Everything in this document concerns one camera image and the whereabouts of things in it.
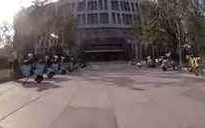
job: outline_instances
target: pavement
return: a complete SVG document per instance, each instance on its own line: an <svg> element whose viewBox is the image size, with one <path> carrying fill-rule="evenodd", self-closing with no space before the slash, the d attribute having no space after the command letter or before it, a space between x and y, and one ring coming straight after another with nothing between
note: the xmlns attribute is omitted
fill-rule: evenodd
<svg viewBox="0 0 205 128"><path fill-rule="evenodd" d="M205 128L205 77L101 62L41 84L7 82L0 128Z"/></svg>

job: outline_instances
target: scooter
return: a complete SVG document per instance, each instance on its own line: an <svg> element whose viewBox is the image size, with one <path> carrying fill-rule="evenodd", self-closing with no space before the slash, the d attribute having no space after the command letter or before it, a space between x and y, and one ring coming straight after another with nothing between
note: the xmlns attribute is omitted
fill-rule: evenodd
<svg viewBox="0 0 205 128"><path fill-rule="evenodd" d="M21 71L23 75L26 77L26 81L29 78L34 78L37 83L41 83L43 81L43 73L44 73L44 63L38 62L35 66L30 63L28 60L24 60L23 65L21 66Z"/></svg>
<svg viewBox="0 0 205 128"><path fill-rule="evenodd" d="M161 64L161 68L164 72L167 71L167 59L163 59L162 64Z"/></svg>
<svg viewBox="0 0 205 128"><path fill-rule="evenodd" d="M54 60L51 64L52 69L55 71L56 74L65 74L64 66L61 66L58 60L58 56L54 56Z"/></svg>
<svg viewBox="0 0 205 128"><path fill-rule="evenodd" d="M45 57L44 74L46 74L48 78L53 78L55 76L55 74L56 74L51 65L52 65L52 62L50 60L50 57L46 56Z"/></svg>

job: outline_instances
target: tree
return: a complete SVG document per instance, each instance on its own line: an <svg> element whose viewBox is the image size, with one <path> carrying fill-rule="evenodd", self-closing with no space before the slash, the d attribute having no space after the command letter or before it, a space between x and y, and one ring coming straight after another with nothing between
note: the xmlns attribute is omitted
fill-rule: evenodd
<svg viewBox="0 0 205 128"><path fill-rule="evenodd" d="M158 0L140 6L141 20L135 32L154 44L167 39L173 50L178 45L182 64L181 46L186 36L193 39L204 37L205 9L192 0Z"/></svg>
<svg viewBox="0 0 205 128"><path fill-rule="evenodd" d="M13 36L14 29L13 25L3 21L0 25L0 47L11 47L13 48Z"/></svg>

